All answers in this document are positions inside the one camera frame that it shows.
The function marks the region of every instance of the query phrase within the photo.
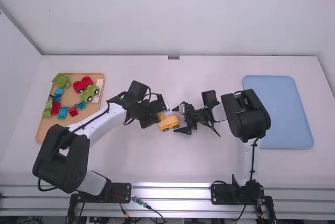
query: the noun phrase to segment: teal toy car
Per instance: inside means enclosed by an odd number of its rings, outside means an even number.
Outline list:
[[[84,102],[91,102],[93,97],[99,95],[100,89],[94,84],[90,84],[86,90],[84,90],[80,95],[80,99]]]

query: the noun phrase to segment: green toy piece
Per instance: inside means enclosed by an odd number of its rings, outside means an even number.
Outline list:
[[[69,77],[63,73],[58,73],[52,80],[52,83],[59,88],[69,88],[71,86]]]
[[[48,111],[48,110],[45,110],[45,111],[43,112],[43,118],[50,118],[50,117],[51,117],[51,112]]]
[[[80,95],[80,99],[85,102],[91,102],[93,100],[93,96],[98,95],[100,93],[100,89],[98,86],[94,84],[90,84],[86,90],[84,90]]]
[[[47,101],[44,111],[51,111],[52,108],[52,101]]]

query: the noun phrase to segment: white wall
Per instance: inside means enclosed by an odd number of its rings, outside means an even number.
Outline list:
[[[0,13],[1,161],[41,55],[1,10]]]
[[[335,0],[0,0],[45,54],[313,54],[335,92]]]

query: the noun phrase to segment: table surface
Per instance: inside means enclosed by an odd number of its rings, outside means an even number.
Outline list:
[[[31,174],[40,148],[35,134],[45,94],[58,72],[103,73],[103,100],[127,90],[131,81],[137,80],[163,94],[171,107],[187,101],[195,108],[202,107],[201,92],[215,89],[219,97],[241,90],[246,75],[291,76],[315,144],[310,150],[260,150],[259,180],[263,185],[335,186],[335,100],[318,59],[278,56],[181,56],[180,60],[168,60],[167,56],[43,57],[2,158],[0,184],[36,184]],[[101,138],[90,149],[88,168],[121,182],[230,181],[236,168],[236,138],[226,122],[216,129],[221,138],[202,126],[188,136],[161,132],[158,126],[143,130],[135,121]]]

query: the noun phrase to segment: green toy car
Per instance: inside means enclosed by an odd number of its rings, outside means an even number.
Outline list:
[[[99,95],[100,89],[94,84],[90,84],[80,95],[80,99],[85,102],[91,102],[95,95]]]
[[[71,86],[71,82],[68,76],[63,73],[58,73],[57,76],[54,77],[52,83],[59,88],[69,88]]]

